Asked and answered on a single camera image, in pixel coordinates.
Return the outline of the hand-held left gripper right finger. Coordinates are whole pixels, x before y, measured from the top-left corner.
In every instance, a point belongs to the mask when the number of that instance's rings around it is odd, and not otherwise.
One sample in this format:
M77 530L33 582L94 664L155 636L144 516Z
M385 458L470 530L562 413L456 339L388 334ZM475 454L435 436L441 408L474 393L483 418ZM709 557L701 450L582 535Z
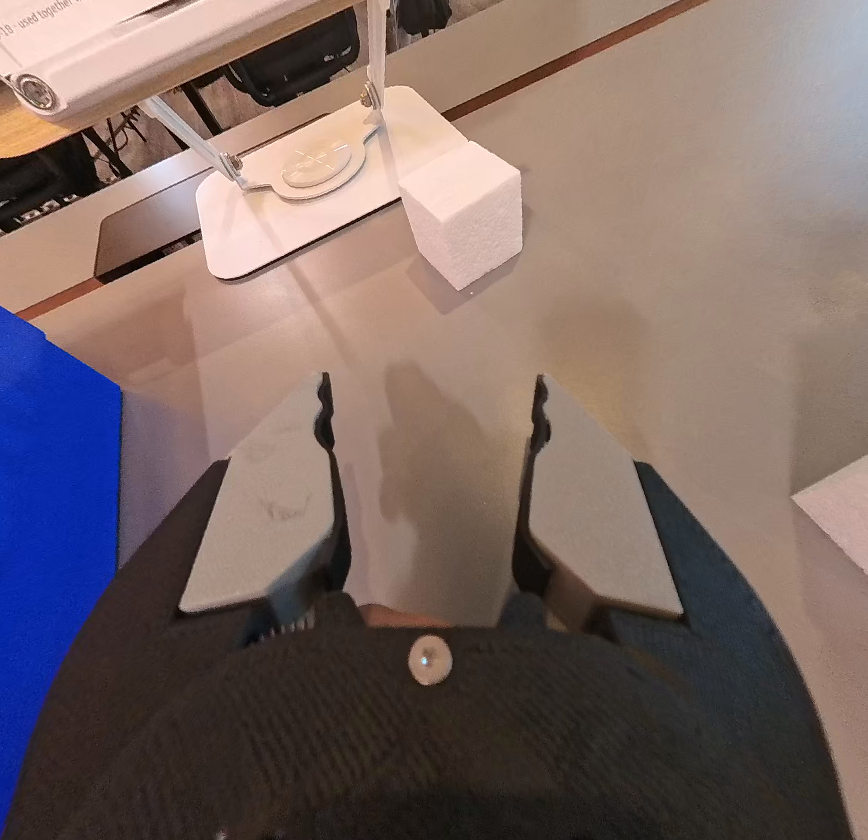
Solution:
M633 456L556 379L537 376L512 574L566 631L608 610L679 621L684 609Z

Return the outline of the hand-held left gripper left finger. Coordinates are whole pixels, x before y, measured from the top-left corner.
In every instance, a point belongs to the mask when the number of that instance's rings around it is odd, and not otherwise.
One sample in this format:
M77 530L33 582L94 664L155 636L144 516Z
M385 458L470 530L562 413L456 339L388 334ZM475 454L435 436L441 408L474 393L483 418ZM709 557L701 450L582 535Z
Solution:
M311 624L352 565L334 453L331 379L300 384L232 450L191 572L185 615L264 606L278 624Z

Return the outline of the white hard foam cube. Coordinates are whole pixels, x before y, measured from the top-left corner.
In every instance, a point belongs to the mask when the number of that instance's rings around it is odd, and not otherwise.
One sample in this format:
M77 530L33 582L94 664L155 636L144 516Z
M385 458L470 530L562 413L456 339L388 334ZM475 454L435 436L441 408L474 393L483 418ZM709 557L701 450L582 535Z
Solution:
M474 141L398 181L418 251L457 291L518 255L522 175Z
M863 573L867 572L867 455L791 499Z

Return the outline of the blue plastic bin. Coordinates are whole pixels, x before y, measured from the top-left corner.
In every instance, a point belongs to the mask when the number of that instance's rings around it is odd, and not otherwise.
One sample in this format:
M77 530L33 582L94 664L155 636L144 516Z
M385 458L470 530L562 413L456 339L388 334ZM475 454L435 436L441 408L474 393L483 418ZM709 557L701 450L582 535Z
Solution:
M1 310L1 817L52 680L117 569L120 387Z

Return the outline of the white stand with wooden board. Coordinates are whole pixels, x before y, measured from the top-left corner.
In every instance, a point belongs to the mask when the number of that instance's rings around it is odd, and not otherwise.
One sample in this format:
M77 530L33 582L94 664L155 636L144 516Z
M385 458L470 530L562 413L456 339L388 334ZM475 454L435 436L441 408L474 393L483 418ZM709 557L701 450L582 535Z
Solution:
M361 0L170 0L24 62L2 44L2 91L43 135L37 150L130 105L211 168L196 192L208 270L246 277L400 197L398 181L466 138L417 91L385 84L388 0L367 0L360 100L246 155L221 152L160 98Z

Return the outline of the black office chair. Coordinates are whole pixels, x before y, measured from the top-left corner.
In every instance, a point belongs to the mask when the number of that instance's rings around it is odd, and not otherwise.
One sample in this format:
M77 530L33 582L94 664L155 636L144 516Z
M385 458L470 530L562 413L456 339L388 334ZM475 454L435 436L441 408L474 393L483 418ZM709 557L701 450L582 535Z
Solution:
M278 107L327 84L359 53L356 13L347 8L230 62L223 74L258 105Z

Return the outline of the black floor bag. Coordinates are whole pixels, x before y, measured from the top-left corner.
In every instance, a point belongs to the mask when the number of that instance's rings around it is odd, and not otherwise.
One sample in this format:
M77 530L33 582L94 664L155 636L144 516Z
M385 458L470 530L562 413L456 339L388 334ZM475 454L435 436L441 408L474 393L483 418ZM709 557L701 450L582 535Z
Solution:
M451 18L450 0L395 0L395 20L409 36L427 37L444 29Z

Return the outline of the printed instruction sheet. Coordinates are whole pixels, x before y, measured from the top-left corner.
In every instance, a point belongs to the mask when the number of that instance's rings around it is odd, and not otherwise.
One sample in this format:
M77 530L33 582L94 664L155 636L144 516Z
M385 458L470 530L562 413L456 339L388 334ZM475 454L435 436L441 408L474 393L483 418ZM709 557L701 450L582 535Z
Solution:
M2 44L21 62L170 0L1 0Z

